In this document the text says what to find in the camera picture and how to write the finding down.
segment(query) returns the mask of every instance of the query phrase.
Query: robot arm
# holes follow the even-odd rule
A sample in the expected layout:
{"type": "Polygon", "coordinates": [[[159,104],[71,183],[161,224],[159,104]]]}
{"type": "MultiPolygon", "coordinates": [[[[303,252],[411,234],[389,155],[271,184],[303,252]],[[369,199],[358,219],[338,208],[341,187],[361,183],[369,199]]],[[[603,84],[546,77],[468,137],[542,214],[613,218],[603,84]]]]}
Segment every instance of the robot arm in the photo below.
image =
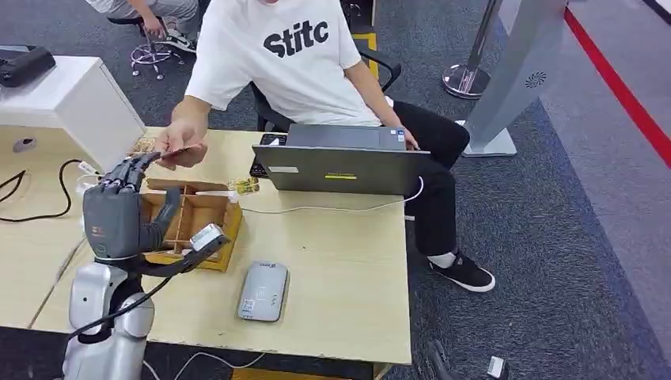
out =
{"type": "Polygon", "coordinates": [[[84,228],[95,261],[77,270],[70,290],[70,324],[63,375],[66,380],[139,380],[154,320],[150,297],[175,275],[191,271],[229,239],[210,224],[191,238],[192,251],[169,264],[153,264],[145,252],[161,247],[180,208],[170,188],[156,218],[145,222],[139,189],[159,153],[128,158],[84,194],[84,228]],[[144,293],[142,275],[165,277],[144,293]]]}

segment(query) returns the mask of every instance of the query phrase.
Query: laptop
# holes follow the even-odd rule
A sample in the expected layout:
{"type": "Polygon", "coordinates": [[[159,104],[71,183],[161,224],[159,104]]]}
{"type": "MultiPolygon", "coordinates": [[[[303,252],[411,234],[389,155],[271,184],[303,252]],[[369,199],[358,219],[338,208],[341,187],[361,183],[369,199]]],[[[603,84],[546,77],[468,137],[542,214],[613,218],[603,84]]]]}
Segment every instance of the laptop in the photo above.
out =
{"type": "Polygon", "coordinates": [[[429,152],[401,129],[293,124],[285,146],[252,146],[278,190],[409,195],[429,152]]]}

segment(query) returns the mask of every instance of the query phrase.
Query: black sneaker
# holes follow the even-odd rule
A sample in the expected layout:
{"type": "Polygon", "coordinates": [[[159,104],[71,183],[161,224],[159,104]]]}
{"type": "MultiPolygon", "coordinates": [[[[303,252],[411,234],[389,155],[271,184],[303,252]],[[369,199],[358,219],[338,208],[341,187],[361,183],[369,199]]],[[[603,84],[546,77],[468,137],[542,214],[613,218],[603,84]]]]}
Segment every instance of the black sneaker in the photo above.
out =
{"type": "Polygon", "coordinates": [[[473,260],[467,258],[463,253],[457,253],[457,258],[449,268],[440,268],[429,261],[431,269],[443,277],[451,279],[454,283],[468,291],[484,293],[494,289],[496,279],[494,276],[479,267],[473,260]]]}
{"type": "Polygon", "coordinates": [[[408,204],[405,204],[405,220],[408,220],[409,222],[414,222],[415,221],[415,214],[408,210],[408,204]]]}
{"type": "Polygon", "coordinates": [[[165,40],[160,41],[161,44],[171,45],[181,51],[187,51],[195,54],[196,42],[189,40],[184,34],[176,29],[168,29],[165,40]]]}

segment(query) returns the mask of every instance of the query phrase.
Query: white cabinet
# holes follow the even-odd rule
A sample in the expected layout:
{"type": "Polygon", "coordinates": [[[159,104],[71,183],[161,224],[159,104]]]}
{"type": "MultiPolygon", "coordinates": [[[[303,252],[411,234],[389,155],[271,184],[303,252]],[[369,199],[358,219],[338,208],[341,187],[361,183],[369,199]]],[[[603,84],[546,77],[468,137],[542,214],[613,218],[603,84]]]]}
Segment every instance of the white cabinet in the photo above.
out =
{"type": "Polygon", "coordinates": [[[145,124],[99,58],[55,60],[56,66],[34,82],[0,88],[0,126],[62,128],[110,170],[144,135],[145,124]]]}

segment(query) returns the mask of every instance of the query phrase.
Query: black wire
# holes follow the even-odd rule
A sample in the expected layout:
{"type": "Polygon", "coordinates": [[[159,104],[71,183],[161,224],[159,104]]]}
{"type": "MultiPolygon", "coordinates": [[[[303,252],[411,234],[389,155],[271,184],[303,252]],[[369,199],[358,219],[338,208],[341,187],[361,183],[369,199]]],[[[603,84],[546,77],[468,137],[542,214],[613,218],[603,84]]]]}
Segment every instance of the black wire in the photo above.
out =
{"type": "Polygon", "coordinates": [[[23,176],[24,176],[24,175],[25,175],[25,170],[22,170],[22,171],[21,171],[20,173],[18,173],[16,176],[11,177],[10,179],[8,179],[8,180],[6,180],[5,182],[2,182],[2,183],[0,184],[0,188],[4,188],[4,187],[5,187],[9,182],[11,182],[11,181],[16,181],[16,182],[17,182],[17,183],[14,185],[14,188],[12,189],[12,191],[9,192],[6,196],[3,196],[3,197],[0,199],[0,202],[6,200],[7,198],[11,197],[12,194],[14,194],[15,192],[17,192],[17,190],[19,189],[19,186],[21,186],[21,181],[23,180],[23,176]]]}
{"type": "MultiPolygon", "coordinates": [[[[61,168],[59,169],[59,182],[61,184],[61,189],[63,190],[63,194],[65,194],[65,197],[66,197],[66,200],[67,200],[67,206],[65,207],[65,210],[63,212],[59,212],[58,214],[37,215],[37,216],[31,216],[31,217],[28,217],[28,218],[19,218],[19,219],[0,218],[0,221],[2,221],[2,222],[12,222],[12,223],[21,223],[21,222],[30,222],[32,220],[37,220],[37,219],[58,218],[60,216],[63,216],[65,214],[67,214],[68,211],[70,211],[70,208],[72,207],[72,199],[70,198],[70,193],[67,192],[67,188],[65,187],[65,183],[63,182],[63,171],[65,170],[66,166],[68,166],[69,164],[79,163],[79,162],[82,162],[82,160],[78,160],[76,158],[71,159],[71,160],[67,160],[61,165],[61,168]]],[[[3,184],[0,184],[0,188],[2,188],[2,186],[5,186],[6,184],[11,182],[16,177],[20,177],[19,181],[17,182],[17,187],[14,188],[14,190],[12,190],[12,192],[10,192],[9,195],[2,197],[2,200],[7,199],[7,198],[9,198],[9,196],[14,194],[14,192],[18,188],[18,184],[21,182],[21,179],[23,179],[23,175],[21,175],[21,173],[19,173],[16,176],[14,176],[14,177],[10,178],[9,180],[5,181],[3,184]]]]}
{"type": "Polygon", "coordinates": [[[142,297],[140,297],[137,301],[131,303],[130,305],[121,308],[117,310],[115,313],[108,314],[100,319],[96,319],[95,321],[84,325],[80,327],[79,329],[74,330],[70,334],[68,334],[66,340],[65,340],[65,349],[63,350],[63,358],[65,358],[66,353],[67,353],[67,344],[70,343],[70,340],[72,338],[75,338],[77,336],[80,336],[84,331],[91,329],[92,327],[96,327],[98,325],[102,325],[107,321],[111,321],[114,318],[120,317],[124,315],[125,313],[128,313],[129,311],[133,310],[134,308],[140,306],[143,302],[145,302],[147,299],[151,298],[152,295],[155,295],[161,288],[163,288],[165,285],[168,284],[168,281],[170,281],[172,277],[166,277],[161,283],[159,283],[154,289],[152,289],[149,293],[146,293],[142,297]]]}

